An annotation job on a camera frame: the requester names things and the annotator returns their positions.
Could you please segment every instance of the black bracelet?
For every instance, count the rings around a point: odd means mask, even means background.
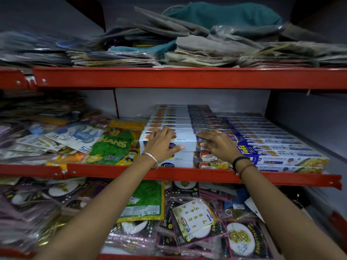
[[[235,171],[235,175],[239,175],[236,171],[236,163],[242,159],[248,159],[249,160],[249,157],[246,157],[246,156],[240,156],[240,157],[237,157],[236,159],[234,159],[234,161],[232,162],[232,168],[233,170]]]

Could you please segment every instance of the person's left hand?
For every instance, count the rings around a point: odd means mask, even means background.
[[[158,163],[167,160],[176,152],[184,149],[184,146],[182,145],[177,145],[169,149],[169,144],[175,134],[176,133],[173,130],[167,127],[153,132],[143,152],[151,154],[154,158],[156,158]]]

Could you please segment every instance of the teal fabric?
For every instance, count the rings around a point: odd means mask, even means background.
[[[176,48],[176,40],[172,40],[169,43],[157,45],[150,48],[137,48],[137,47],[127,47],[127,46],[113,46],[109,49],[112,52],[145,52],[145,53],[157,53],[159,58],[164,56],[164,53],[173,51]]]
[[[216,25],[281,25],[282,18],[272,9],[255,3],[221,6],[212,3],[190,3],[164,15],[211,29]]]

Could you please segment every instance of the cartoon boy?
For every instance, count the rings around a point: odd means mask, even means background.
[[[138,154],[137,150],[131,150],[129,151],[129,156],[125,158],[125,161],[134,161],[134,157]]]

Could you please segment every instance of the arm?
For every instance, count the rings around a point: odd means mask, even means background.
[[[226,134],[204,131],[198,136],[211,140],[203,144],[218,158],[232,164],[242,156]],[[251,164],[248,160],[236,163],[240,172]],[[287,260],[345,260],[345,253],[316,224],[302,213],[275,185],[254,166],[241,174],[246,188],[257,206],[276,244]]]
[[[167,128],[152,133],[144,153],[150,153],[158,162],[167,160],[183,149],[183,146],[169,149],[174,134]],[[96,259],[112,226],[117,222],[141,180],[154,165],[154,160],[148,155],[138,157],[67,223],[35,260]]]

